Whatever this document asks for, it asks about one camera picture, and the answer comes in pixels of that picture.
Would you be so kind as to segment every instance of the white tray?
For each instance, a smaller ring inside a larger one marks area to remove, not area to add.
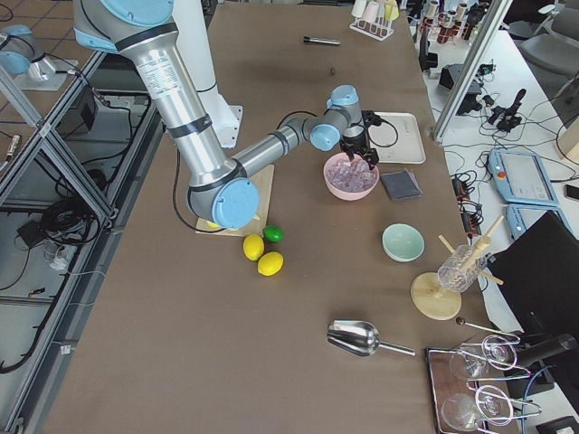
[[[376,115],[386,119],[396,127],[398,141],[392,147],[379,147],[370,144],[378,151],[380,163],[402,163],[405,165],[419,165],[426,161],[426,154],[420,139],[418,122],[412,113],[376,112]],[[378,145],[393,143],[396,135],[388,124],[368,129],[372,141]]]

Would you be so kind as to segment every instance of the lemon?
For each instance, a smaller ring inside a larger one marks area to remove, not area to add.
[[[263,276],[273,276],[283,267],[283,256],[277,251],[263,255],[257,263],[257,270]]]
[[[263,244],[263,239],[257,233],[248,235],[245,237],[245,240],[243,240],[243,253],[249,260],[259,259],[264,250],[265,245]]]

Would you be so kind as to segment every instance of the light green bowl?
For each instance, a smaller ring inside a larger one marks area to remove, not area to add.
[[[424,238],[412,226],[396,223],[384,230],[382,247],[390,258],[399,262],[408,262],[422,255]]]

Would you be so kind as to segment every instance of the round wooden base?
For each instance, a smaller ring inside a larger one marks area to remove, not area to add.
[[[462,304],[460,294],[443,288],[438,283],[436,273],[418,276],[410,294],[418,310],[432,319],[451,319],[459,313]]]

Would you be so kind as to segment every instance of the black monitor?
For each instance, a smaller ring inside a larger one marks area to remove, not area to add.
[[[505,284],[500,290],[525,334],[570,334],[579,338],[579,241],[547,212],[489,268]],[[579,411],[579,351],[544,360],[555,381]]]

